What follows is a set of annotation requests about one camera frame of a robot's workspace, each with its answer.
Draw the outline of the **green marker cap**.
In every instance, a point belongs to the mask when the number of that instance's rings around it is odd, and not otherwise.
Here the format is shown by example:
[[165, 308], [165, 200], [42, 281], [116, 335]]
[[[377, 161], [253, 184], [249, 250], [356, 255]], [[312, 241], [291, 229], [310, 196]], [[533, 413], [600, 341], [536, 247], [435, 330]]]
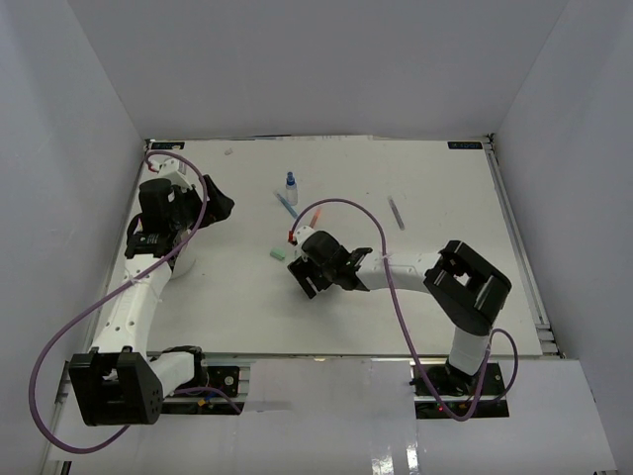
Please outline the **green marker cap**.
[[281, 248], [272, 248], [269, 252], [269, 255], [279, 261], [283, 261], [286, 258], [286, 253]]

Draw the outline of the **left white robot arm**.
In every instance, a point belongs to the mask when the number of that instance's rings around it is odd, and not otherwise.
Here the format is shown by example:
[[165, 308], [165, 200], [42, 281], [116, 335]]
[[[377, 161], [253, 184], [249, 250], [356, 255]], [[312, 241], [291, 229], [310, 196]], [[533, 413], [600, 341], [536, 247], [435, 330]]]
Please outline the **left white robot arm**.
[[150, 357], [149, 331], [160, 295], [175, 273], [194, 229], [227, 219], [234, 206], [210, 176], [197, 189], [174, 172], [139, 186], [140, 211], [127, 229], [123, 282], [105, 326], [86, 353], [72, 356], [69, 376], [83, 422], [90, 427], [152, 425], [165, 397], [182, 389], [197, 395], [209, 383], [198, 346], [181, 345]]

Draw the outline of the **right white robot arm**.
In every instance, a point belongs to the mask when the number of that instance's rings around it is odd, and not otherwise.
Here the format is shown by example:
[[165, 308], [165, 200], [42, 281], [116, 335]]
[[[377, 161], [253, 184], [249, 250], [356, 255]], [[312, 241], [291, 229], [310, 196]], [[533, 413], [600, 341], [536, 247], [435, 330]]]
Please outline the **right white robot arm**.
[[467, 244], [451, 240], [438, 254], [385, 254], [370, 247], [349, 251], [331, 234], [310, 227], [291, 233], [290, 243], [298, 257], [288, 269], [309, 298], [332, 285], [370, 292], [390, 284], [432, 296], [455, 331], [445, 368], [430, 370], [429, 378], [461, 395], [481, 385], [489, 338], [511, 283]]

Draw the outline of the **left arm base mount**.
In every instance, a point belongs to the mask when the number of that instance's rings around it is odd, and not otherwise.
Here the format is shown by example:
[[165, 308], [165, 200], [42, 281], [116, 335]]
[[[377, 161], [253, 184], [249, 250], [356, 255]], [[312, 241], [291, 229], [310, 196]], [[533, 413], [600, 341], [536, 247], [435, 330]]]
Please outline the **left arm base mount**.
[[238, 416], [244, 408], [241, 368], [210, 364], [199, 346], [151, 352], [149, 364], [163, 389], [162, 415]]

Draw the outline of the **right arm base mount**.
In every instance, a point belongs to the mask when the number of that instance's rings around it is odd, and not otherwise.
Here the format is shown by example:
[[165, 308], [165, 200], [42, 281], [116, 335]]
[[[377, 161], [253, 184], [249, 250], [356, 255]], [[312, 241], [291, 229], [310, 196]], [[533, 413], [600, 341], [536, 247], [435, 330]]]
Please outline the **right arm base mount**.
[[[462, 380], [446, 374], [443, 364], [427, 365], [427, 376], [447, 407], [456, 415], [464, 416], [474, 402], [477, 378]], [[449, 420], [446, 411], [424, 384], [418, 368], [411, 367], [409, 385], [414, 392], [415, 415], [419, 421]], [[473, 412], [473, 419], [507, 419], [510, 416], [507, 393], [499, 364], [488, 363], [481, 398]]]

